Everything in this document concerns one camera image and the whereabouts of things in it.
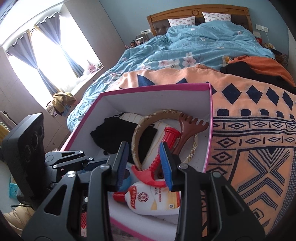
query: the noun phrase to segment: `blue duvet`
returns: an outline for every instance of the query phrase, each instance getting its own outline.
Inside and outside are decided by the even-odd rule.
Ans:
[[[68,128],[73,131],[98,95],[123,73],[168,67],[182,69],[196,64],[219,70],[227,64],[228,58],[242,55],[274,58],[273,53],[263,48],[250,31],[232,22],[212,21],[198,26],[170,27],[165,35],[126,50],[118,63],[86,90],[68,117]]]

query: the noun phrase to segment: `curtain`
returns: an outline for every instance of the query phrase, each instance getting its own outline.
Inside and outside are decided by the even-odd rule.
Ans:
[[[16,40],[16,43],[8,48],[7,52],[8,54],[15,56],[31,67],[37,69],[43,83],[45,84],[51,95],[54,95],[57,92],[61,92],[49,81],[49,79],[44,75],[41,69],[38,68],[31,41],[31,32],[29,30],[24,33],[23,37],[18,38]]]
[[[8,14],[8,12],[11,10],[13,5],[16,4],[17,1],[18,0],[4,0],[3,2],[0,1],[0,4],[2,4],[0,6],[0,23],[5,18],[6,14]]]
[[[34,27],[40,32],[42,32],[52,42],[61,47],[76,77],[81,77],[83,75],[84,69],[67,54],[67,52],[61,45],[61,28],[59,22],[59,12],[56,12],[50,18],[46,18],[43,22],[38,22]]]

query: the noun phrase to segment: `black cloth bag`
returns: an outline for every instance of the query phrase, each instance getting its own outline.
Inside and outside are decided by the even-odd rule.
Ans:
[[[137,125],[136,123],[113,116],[105,118],[104,123],[91,132],[91,136],[100,148],[110,154],[118,152],[122,141],[128,142],[128,162],[134,164],[131,155],[131,140]],[[143,132],[139,142],[139,159],[141,163],[144,161],[156,133],[157,129],[152,126],[147,127]]]
[[[296,95],[296,88],[291,86],[281,76],[271,76],[266,74],[257,74],[250,66],[243,61],[229,64],[220,68],[220,72],[224,74],[232,74],[246,79],[256,80],[263,83],[268,83],[280,87],[294,95]]]

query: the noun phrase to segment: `red toy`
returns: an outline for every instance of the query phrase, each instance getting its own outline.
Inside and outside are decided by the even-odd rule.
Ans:
[[[176,129],[171,127],[166,127],[165,135],[162,139],[162,142],[166,142],[169,149],[172,149],[176,139],[179,138],[180,136],[181,136],[181,133]],[[158,154],[148,169],[139,171],[136,165],[132,165],[131,169],[133,173],[136,175],[136,177],[143,183],[153,187],[164,188],[166,187],[165,181],[155,181],[154,179],[154,172],[157,169],[159,163],[160,163],[160,156]]]

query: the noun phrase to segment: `red plastic object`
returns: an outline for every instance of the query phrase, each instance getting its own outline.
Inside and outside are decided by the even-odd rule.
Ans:
[[[125,196],[125,192],[115,192],[113,193],[113,199],[117,202],[126,202],[124,196]]]
[[[168,147],[171,149],[177,138],[181,136],[181,133],[177,131],[174,128],[171,127],[166,127],[165,128],[165,135],[162,139],[162,142],[166,142]],[[155,181],[154,179],[154,172],[157,169],[158,165],[160,163],[160,156],[159,153],[151,163],[150,167],[146,170],[139,171],[136,167],[136,165],[132,165],[131,169],[133,173],[136,175],[136,177],[142,181],[143,183],[153,186],[153,187],[158,187],[158,188],[164,188],[166,187],[165,181]]]
[[[258,42],[259,44],[262,44],[262,38],[257,38],[257,37],[255,37],[255,39],[257,40],[257,42]]]

